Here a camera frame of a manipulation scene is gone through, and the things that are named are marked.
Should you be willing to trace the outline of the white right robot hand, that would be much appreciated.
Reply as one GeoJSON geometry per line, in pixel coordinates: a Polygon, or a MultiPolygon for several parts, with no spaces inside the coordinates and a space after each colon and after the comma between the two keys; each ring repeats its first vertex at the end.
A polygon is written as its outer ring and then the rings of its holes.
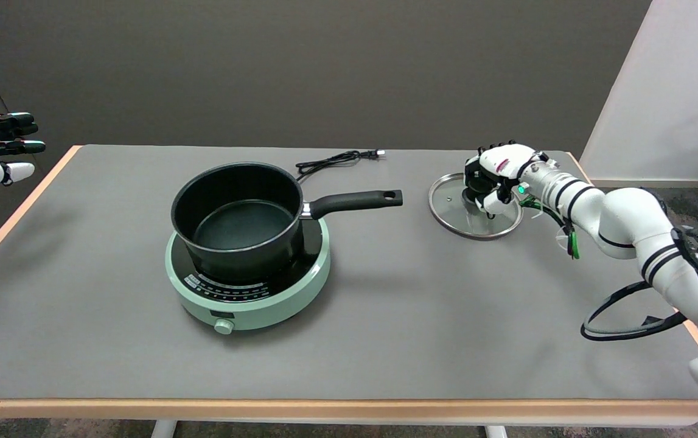
{"type": "Polygon", "coordinates": [[[464,197],[469,205],[493,219],[507,211],[518,196],[526,194],[522,175],[527,169],[549,160],[546,153],[515,141],[480,147],[464,165],[464,197]]]}

